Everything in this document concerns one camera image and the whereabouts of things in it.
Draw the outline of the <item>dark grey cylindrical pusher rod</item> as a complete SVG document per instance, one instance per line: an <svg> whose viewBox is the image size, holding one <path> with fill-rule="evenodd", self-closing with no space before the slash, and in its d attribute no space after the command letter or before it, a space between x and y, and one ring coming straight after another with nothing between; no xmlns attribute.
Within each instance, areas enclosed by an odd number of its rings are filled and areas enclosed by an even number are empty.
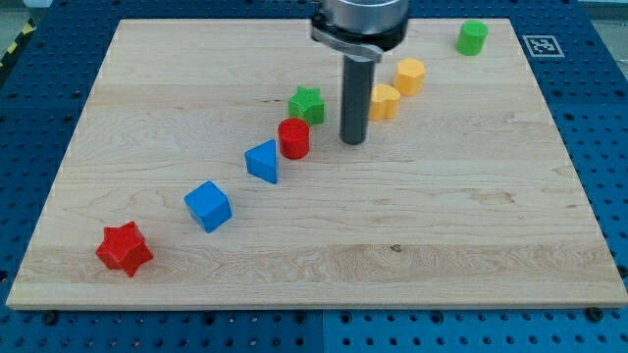
<svg viewBox="0 0 628 353"><path fill-rule="evenodd" d="M374 72L373 61L343 56L340 139L346 144L358 145L366 139Z"/></svg>

